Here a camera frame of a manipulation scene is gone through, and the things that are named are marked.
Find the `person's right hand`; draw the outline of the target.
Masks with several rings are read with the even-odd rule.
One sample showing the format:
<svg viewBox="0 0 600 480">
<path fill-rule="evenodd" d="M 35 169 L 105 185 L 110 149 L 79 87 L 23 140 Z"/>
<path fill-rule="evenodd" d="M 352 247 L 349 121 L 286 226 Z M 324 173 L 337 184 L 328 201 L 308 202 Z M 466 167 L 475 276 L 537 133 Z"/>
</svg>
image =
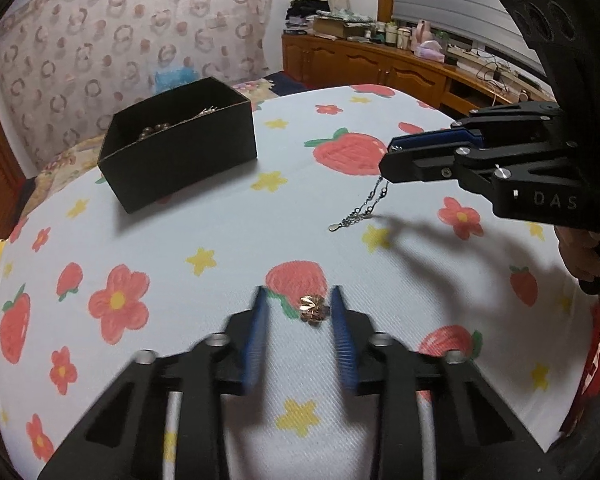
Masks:
<svg viewBox="0 0 600 480">
<path fill-rule="evenodd" d="M 568 271 L 578 280 L 592 282 L 600 276 L 600 256 L 595 248 L 600 234 L 555 226 L 558 250 Z"/>
</svg>

